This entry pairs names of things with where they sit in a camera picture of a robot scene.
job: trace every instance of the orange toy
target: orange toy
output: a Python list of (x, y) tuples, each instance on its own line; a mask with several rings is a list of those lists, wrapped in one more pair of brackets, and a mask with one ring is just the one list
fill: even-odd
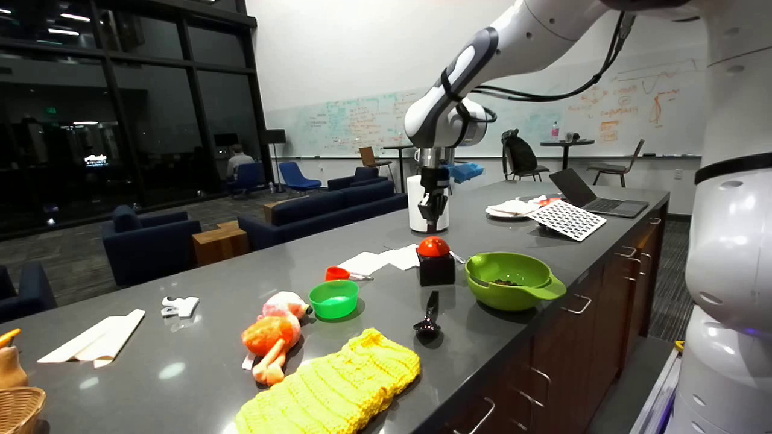
[(303, 304), (293, 291), (276, 291), (263, 304), (263, 314), (240, 333), (240, 344), (261, 361), (251, 368), (261, 386), (274, 386), (285, 378), (286, 352), (296, 344), (306, 316)]

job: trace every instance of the wooden basket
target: wooden basket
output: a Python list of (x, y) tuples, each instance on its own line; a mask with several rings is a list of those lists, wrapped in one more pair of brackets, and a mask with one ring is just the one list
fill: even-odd
[(46, 390), (34, 386), (0, 390), (0, 434), (34, 434)]

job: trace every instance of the laptop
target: laptop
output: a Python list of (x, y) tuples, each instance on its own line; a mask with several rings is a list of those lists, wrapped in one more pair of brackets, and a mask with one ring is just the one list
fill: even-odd
[(563, 196), (566, 203), (583, 207), (592, 215), (606, 215), (606, 217), (622, 217), (622, 219), (633, 219), (642, 210), (648, 207), (644, 201), (610, 201), (610, 197), (598, 197), (592, 189), (583, 183), (583, 179), (571, 172), (557, 172), (549, 174), (551, 183), (557, 191)]

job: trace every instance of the green bowl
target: green bowl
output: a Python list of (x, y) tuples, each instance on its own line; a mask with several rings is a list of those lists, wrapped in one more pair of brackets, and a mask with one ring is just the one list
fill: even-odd
[(321, 321), (343, 321), (360, 305), (360, 285), (351, 279), (329, 279), (309, 295), (314, 316)]
[(563, 295), (544, 263), (519, 254), (471, 255), (464, 281), (480, 304), (498, 310), (525, 310)]

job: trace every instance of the wooden cabinet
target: wooden cabinet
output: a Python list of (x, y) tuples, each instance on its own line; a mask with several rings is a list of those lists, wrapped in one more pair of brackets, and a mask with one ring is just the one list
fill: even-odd
[(554, 302), (527, 344), (491, 361), (432, 432), (581, 434), (648, 327), (662, 207)]

